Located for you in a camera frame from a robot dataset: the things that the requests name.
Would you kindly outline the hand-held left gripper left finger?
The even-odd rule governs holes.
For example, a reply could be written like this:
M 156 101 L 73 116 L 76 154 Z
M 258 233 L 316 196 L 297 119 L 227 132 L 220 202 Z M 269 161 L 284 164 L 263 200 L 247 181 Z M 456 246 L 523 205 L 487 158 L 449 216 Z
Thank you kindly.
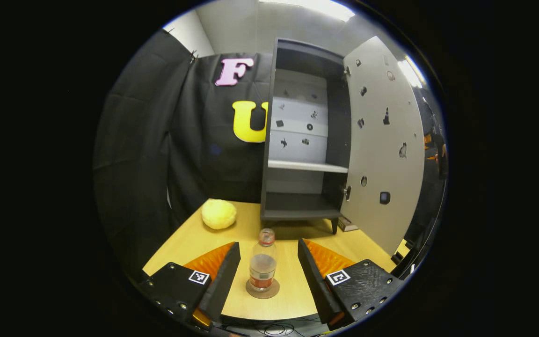
M 239 243 L 229 242 L 185 265 L 169 262 L 144 275 L 138 290 L 172 319 L 211 329 L 220 322 L 240 260 Z

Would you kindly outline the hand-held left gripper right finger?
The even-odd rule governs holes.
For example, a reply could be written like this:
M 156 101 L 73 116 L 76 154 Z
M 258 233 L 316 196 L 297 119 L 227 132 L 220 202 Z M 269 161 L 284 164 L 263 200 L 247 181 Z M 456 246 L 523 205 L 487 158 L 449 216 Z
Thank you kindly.
M 308 239 L 298 241 L 298 260 L 320 321 L 329 330 L 370 315 L 403 284 L 370 259 L 354 263 Z

